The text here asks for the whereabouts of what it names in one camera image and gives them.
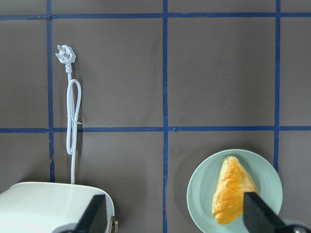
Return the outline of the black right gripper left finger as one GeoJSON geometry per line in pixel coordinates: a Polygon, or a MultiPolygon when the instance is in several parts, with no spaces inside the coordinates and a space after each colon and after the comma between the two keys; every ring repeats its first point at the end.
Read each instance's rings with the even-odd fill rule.
{"type": "Polygon", "coordinates": [[[107,227],[105,195],[94,195],[82,214],[75,233],[104,233],[107,227]]]}

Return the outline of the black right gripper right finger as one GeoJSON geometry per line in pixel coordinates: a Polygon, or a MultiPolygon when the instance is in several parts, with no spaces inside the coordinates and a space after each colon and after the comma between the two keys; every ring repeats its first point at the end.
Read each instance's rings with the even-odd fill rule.
{"type": "Polygon", "coordinates": [[[289,233],[290,228],[255,192],[245,192],[243,223],[249,233],[289,233]]]}

